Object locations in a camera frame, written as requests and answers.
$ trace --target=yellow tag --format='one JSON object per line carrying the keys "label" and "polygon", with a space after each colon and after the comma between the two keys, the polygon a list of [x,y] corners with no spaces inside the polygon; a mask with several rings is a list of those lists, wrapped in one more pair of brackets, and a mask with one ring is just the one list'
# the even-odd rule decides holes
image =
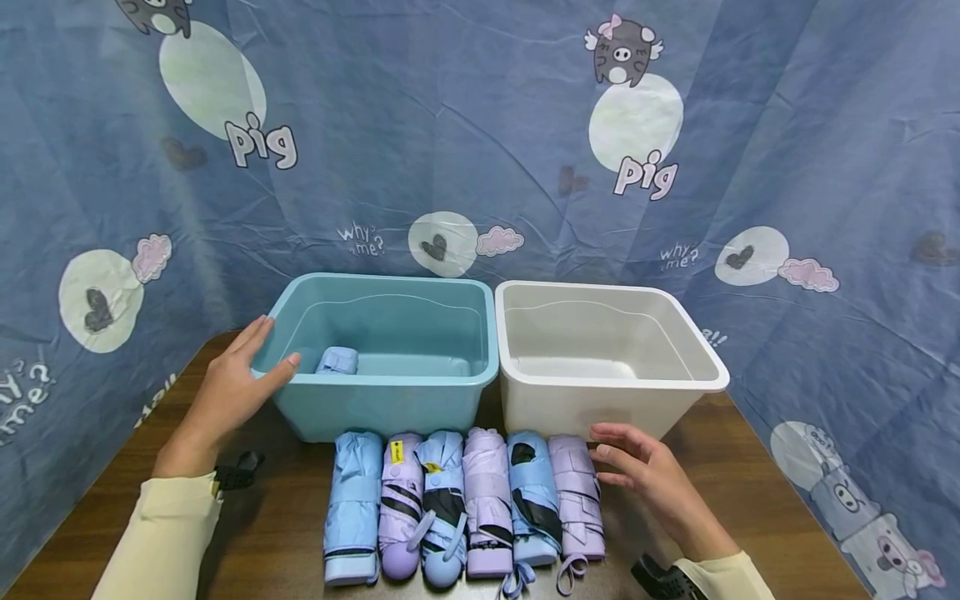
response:
{"label": "yellow tag", "polygon": [[390,462],[394,465],[403,462],[403,440],[390,442]]}

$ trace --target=umbrella in bin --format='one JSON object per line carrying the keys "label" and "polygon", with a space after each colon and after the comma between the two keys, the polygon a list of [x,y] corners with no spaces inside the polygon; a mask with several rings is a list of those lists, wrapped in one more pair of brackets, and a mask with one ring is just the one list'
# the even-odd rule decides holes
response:
{"label": "umbrella in bin", "polygon": [[464,447],[467,575],[504,577],[514,570],[507,444],[495,429],[470,429]]}
{"label": "umbrella in bin", "polygon": [[383,443],[370,432],[337,438],[330,506],[324,525],[324,581],[373,584],[379,575],[376,522]]}
{"label": "umbrella in bin", "polygon": [[520,431],[510,434],[507,446],[516,582],[508,576],[502,589],[516,598],[536,579],[531,567],[556,562],[564,530],[546,441],[533,431]]}
{"label": "umbrella in bin", "polygon": [[[554,436],[547,447],[564,528],[564,562],[557,572],[557,590],[568,596],[573,591],[574,577],[587,573],[587,562],[603,560],[607,553],[600,517],[600,484],[583,439]],[[569,580],[569,588],[563,584],[564,577]]]}
{"label": "umbrella in bin", "polygon": [[423,471],[414,451],[422,441],[416,433],[401,433],[383,453],[378,533],[383,572],[395,580],[413,575],[420,562],[414,534],[423,516]]}
{"label": "umbrella in bin", "polygon": [[420,542],[423,575],[437,588],[456,583],[467,562],[463,440],[459,433],[438,431],[416,450],[424,473],[426,514],[414,540]]}

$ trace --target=pink bow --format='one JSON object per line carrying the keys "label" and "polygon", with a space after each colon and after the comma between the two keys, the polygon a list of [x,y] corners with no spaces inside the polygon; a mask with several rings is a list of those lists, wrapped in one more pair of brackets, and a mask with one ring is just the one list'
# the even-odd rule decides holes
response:
{"label": "pink bow", "polygon": [[615,12],[613,16],[610,17],[610,21],[602,24],[597,29],[597,33],[606,39],[613,39],[613,30],[619,27],[622,23],[623,19],[621,19],[620,15]]}

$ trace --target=white circle print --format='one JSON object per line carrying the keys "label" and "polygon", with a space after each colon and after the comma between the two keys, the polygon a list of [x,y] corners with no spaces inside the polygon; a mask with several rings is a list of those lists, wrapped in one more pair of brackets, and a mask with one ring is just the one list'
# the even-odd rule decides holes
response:
{"label": "white circle print", "polygon": [[833,440],[819,427],[788,420],[770,434],[770,453],[774,462],[795,486],[811,490],[824,475],[839,468],[840,455]]}
{"label": "white circle print", "polygon": [[727,242],[713,271],[730,285],[757,285],[777,276],[790,257],[790,244],[774,228],[760,226],[742,231]]}
{"label": "white circle print", "polygon": [[410,254],[424,268],[441,277],[459,277],[477,258],[477,228],[464,215],[431,212],[410,226]]}
{"label": "white circle print", "polygon": [[590,116],[590,148],[597,161],[614,172],[624,156],[646,162],[659,150],[664,160],[683,124],[680,92],[663,77],[647,73],[636,87],[611,85],[600,96]]}
{"label": "white circle print", "polygon": [[60,318],[91,352],[113,352],[130,339],[143,304],[143,284],[129,260],[112,250],[79,254],[60,279]]}
{"label": "white circle print", "polygon": [[227,121],[245,127],[252,112],[264,123],[267,92],[230,40],[205,23],[191,24],[190,39],[167,36],[160,44],[160,77],[190,119],[220,139]]}

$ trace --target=white plastic bin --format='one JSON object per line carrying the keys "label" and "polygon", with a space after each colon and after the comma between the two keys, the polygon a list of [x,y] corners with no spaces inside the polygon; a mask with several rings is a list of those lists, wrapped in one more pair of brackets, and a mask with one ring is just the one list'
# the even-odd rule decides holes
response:
{"label": "white plastic bin", "polygon": [[586,437],[600,421],[661,438],[730,374],[666,292],[506,281],[496,326],[507,431]]}

